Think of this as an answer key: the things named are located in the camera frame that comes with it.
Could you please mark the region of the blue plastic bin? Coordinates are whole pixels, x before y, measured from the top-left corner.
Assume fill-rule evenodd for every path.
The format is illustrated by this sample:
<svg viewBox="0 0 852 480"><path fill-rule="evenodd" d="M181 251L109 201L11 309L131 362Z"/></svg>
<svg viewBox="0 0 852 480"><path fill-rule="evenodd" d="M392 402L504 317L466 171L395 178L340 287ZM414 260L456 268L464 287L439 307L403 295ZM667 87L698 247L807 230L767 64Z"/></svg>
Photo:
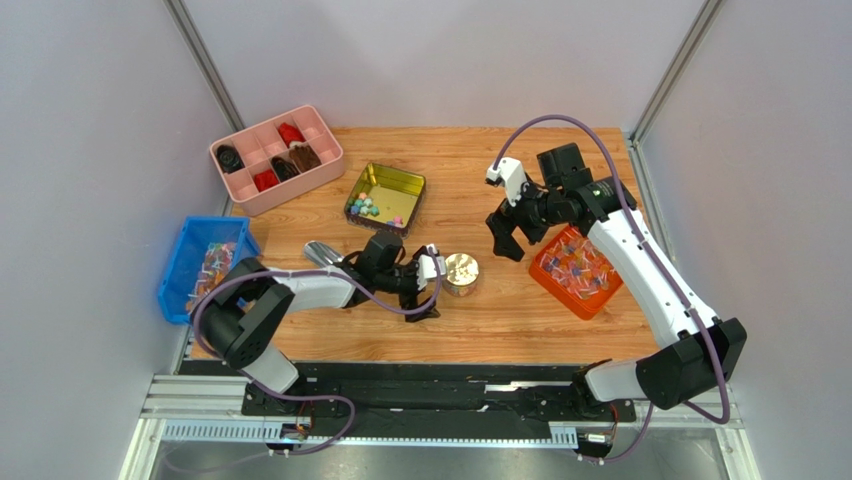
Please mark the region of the blue plastic bin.
<svg viewBox="0 0 852 480"><path fill-rule="evenodd" d="M187 324L194 306L237 262L260 253L247 217L187 217L158 284L163 318Z"/></svg>

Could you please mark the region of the left aluminium frame post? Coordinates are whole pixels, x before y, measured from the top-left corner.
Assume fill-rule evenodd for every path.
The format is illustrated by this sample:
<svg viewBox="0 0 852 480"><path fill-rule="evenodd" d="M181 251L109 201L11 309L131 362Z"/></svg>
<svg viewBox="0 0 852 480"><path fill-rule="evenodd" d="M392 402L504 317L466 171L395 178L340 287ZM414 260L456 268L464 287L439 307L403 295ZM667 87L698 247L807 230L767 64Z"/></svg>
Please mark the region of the left aluminium frame post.
<svg viewBox="0 0 852 480"><path fill-rule="evenodd" d="M188 6L183 0L164 0L175 26L198 66L211 94L232 132L246 127L236 104L210 54Z"/></svg>

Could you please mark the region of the square tin of star candies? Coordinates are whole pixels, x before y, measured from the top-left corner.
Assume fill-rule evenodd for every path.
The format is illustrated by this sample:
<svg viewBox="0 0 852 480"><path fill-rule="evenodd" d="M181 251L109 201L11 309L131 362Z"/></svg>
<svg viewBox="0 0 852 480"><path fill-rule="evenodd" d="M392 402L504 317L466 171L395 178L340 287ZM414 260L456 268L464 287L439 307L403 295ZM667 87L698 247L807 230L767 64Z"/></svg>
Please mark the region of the square tin of star candies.
<svg viewBox="0 0 852 480"><path fill-rule="evenodd" d="M347 198L343 213L355 226L407 239L425 198L426 177L368 163Z"/></svg>

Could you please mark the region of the orange tray of candies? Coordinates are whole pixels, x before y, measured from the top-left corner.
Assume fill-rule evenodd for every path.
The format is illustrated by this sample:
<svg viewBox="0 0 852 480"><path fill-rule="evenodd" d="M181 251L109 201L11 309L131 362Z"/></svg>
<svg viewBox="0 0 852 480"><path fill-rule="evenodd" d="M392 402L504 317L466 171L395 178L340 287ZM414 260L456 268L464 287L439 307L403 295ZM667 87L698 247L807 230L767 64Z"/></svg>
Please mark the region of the orange tray of candies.
<svg viewBox="0 0 852 480"><path fill-rule="evenodd" d="M624 285L614 266L576 227L562 229L532 260L532 279L582 320L591 320Z"/></svg>

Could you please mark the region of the black chocolate in tray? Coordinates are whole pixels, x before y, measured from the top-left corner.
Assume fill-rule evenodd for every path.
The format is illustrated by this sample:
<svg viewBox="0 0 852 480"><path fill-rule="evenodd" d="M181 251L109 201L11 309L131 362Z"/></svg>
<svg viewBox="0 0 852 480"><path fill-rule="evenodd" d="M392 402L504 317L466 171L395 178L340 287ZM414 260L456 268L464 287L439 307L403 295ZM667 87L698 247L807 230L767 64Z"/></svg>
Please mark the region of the black chocolate in tray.
<svg viewBox="0 0 852 480"><path fill-rule="evenodd" d="M221 144L215 149L215 159L223 174L234 174L245 168L238 150L229 144Z"/></svg>

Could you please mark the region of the clear plastic cup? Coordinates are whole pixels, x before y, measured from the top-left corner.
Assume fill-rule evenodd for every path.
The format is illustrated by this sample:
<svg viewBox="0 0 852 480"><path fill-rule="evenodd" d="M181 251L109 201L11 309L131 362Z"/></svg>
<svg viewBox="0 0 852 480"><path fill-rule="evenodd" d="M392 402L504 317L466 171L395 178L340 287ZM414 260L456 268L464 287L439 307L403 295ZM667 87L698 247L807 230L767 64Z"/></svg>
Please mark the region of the clear plastic cup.
<svg viewBox="0 0 852 480"><path fill-rule="evenodd" d="M453 280L445 278L442 286L444 290L454 297L466 297L471 295L477 288L477 277Z"/></svg>

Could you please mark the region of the metal scoop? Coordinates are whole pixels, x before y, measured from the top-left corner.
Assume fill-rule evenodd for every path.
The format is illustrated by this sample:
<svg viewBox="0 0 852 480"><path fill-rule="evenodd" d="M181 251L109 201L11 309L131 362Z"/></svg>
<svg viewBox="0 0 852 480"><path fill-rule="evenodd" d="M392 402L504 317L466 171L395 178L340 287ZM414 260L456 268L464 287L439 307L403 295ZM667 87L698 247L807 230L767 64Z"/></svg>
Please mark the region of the metal scoop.
<svg viewBox="0 0 852 480"><path fill-rule="evenodd" d="M340 263L344 255L321 241L312 240L302 248L303 256L319 268Z"/></svg>

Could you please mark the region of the white round lid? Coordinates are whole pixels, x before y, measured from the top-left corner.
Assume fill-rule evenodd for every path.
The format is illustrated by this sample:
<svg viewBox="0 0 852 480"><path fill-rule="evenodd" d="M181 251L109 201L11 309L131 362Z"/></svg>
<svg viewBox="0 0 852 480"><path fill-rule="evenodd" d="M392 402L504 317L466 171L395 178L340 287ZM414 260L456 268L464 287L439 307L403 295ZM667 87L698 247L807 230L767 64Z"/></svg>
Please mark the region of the white round lid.
<svg viewBox="0 0 852 480"><path fill-rule="evenodd" d="M446 281L454 287L474 285L480 274L479 263L466 253L454 253L446 258Z"/></svg>

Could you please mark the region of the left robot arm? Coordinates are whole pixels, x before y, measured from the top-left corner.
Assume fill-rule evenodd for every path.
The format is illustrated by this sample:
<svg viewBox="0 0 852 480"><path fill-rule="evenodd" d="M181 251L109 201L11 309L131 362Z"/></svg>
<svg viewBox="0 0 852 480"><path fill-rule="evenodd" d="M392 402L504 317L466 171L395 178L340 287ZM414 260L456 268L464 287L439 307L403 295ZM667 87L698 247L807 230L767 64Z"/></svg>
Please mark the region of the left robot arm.
<svg viewBox="0 0 852 480"><path fill-rule="evenodd" d="M315 269L282 270L245 258L192 310L196 342L266 391L285 394L300 379L273 343L286 315L371 301L408 322L438 317L445 258L433 244L409 258L404 250L400 236L380 231L361 250Z"/></svg>

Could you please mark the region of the pink compartment tray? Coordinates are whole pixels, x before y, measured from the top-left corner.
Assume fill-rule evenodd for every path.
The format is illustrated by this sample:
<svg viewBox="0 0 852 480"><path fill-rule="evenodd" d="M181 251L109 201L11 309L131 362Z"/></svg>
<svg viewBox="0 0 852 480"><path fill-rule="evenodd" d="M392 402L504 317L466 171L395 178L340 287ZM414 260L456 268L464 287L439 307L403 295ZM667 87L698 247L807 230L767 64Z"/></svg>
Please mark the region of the pink compartment tray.
<svg viewBox="0 0 852 480"><path fill-rule="evenodd" d="M319 155L322 165L266 190L258 192L253 176L272 169L270 159L279 156L290 160L288 150L277 132L281 123L296 126ZM215 159L215 149L221 144L234 146L245 168L234 174L223 174ZM343 149L331 129L312 105L286 111L234 134L214 141L210 157L234 205L248 216L258 216L287 201L340 178L346 170Z"/></svg>

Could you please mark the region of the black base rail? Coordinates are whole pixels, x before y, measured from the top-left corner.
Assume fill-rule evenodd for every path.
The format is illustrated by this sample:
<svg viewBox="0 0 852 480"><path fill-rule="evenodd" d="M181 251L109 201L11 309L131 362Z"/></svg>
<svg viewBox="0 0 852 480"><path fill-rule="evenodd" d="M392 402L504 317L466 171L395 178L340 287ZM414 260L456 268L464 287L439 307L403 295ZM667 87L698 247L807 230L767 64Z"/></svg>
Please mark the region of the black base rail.
<svg viewBox="0 0 852 480"><path fill-rule="evenodd" d="M299 370L279 400L216 362L189 361L152 380L141 416L177 441L576 449L653 428L714 430L721 411L710 391L669 410L622 399L583 414L571 365L302 362Z"/></svg>

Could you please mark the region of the aluminium frame post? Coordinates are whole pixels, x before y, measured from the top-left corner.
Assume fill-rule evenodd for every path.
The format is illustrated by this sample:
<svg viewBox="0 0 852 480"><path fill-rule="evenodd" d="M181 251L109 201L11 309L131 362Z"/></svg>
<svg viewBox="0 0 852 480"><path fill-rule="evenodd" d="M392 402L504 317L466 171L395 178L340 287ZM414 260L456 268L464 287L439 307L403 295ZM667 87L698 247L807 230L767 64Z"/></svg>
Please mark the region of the aluminium frame post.
<svg viewBox="0 0 852 480"><path fill-rule="evenodd" d="M706 0L691 23L686 35L678 46L659 84L646 104L639 120L629 136L632 145L638 147L650 132L657 117L662 112L670 95L700 48L704 38L725 6L725 0Z"/></svg>
<svg viewBox="0 0 852 480"><path fill-rule="evenodd" d="M211 94L232 132L246 127L236 104L210 54L188 6L183 0L164 0L175 26L198 66Z"/></svg>

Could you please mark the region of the right aluminium frame post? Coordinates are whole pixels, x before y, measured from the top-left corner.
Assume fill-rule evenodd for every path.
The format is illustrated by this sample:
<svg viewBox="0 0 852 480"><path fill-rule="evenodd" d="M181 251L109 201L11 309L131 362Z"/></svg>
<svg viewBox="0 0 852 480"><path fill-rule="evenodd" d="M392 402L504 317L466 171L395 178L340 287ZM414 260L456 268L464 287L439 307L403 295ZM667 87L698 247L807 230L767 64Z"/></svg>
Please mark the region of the right aluminium frame post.
<svg viewBox="0 0 852 480"><path fill-rule="evenodd" d="M670 95L700 48L704 38L725 6L725 0L706 0L691 23L686 35L678 46L659 84L646 104L639 120L629 136L632 145L638 147L650 132L657 117L662 112Z"/></svg>

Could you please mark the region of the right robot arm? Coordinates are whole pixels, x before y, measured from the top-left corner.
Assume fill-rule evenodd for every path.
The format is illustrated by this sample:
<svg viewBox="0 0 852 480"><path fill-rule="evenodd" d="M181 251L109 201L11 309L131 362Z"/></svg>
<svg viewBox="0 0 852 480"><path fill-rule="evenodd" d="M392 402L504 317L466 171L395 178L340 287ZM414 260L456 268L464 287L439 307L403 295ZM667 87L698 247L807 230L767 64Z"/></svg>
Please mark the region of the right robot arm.
<svg viewBox="0 0 852 480"><path fill-rule="evenodd" d="M747 340L742 323L720 319L698 297L650 235L631 194L614 177L594 179L576 144L543 152L537 160L543 185L514 158L503 157L486 170L486 183L505 191L486 219L494 254L522 260L516 230L535 244L552 227L577 228L614 267L660 348L644 358L581 368L572 379L578 414L592 416L621 399L646 399L669 410L713 387L725 396Z"/></svg>

